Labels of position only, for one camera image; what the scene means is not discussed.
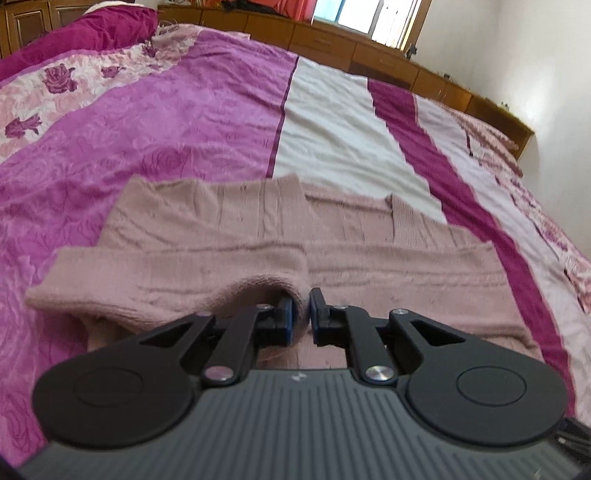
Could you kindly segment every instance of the window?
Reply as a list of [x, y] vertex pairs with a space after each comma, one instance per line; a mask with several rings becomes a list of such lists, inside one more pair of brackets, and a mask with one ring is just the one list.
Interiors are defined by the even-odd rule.
[[405, 50], [416, 43], [431, 0], [318, 0], [314, 18]]

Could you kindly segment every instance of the sweater sleeve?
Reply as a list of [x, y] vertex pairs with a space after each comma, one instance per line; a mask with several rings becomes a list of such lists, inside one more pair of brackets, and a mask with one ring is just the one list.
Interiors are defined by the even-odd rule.
[[200, 310], [227, 314], [241, 306], [275, 303], [287, 293], [296, 303], [295, 331], [301, 336], [307, 282], [306, 257], [297, 244], [154, 252], [64, 248], [25, 301], [36, 309], [104, 317], [140, 332]]

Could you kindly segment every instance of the metal screw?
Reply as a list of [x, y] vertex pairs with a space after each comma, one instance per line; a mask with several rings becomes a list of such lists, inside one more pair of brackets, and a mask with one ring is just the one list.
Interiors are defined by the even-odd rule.
[[205, 377], [216, 382], [230, 380], [234, 376], [234, 370], [224, 365], [215, 365], [205, 370]]
[[365, 371], [365, 376], [376, 382], [385, 382], [394, 376], [394, 370], [385, 365], [374, 365]]

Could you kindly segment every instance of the white wall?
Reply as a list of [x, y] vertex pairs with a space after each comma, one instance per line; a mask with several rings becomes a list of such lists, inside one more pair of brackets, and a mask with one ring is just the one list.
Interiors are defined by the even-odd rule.
[[475, 67], [497, 30], [500, 9], [501, 0], [433, 0], [413, 59], [474, 88]]
[[591, 2], [501, 2], [473, 81], [536, 132], [525, 184], [591, 257]]

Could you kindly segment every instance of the pink sweater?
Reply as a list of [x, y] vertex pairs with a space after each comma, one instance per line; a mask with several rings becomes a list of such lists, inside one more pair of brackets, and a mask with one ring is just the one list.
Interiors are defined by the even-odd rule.
[[372, 316], [407, 308], [541, 359], [492, 244], [384, 200], [303, 186], [296, 176], [236, 184], [134, 177], [94, 248], [65, 248], [41, 285], [38, 309], [78, 314], [89, 348], [114, 324], [152, 329], [198, 310], [219, 314], [292, 295], [299, 343], [266, 349], [274, 367], [345, 364], [306, 332], [311, 287]]

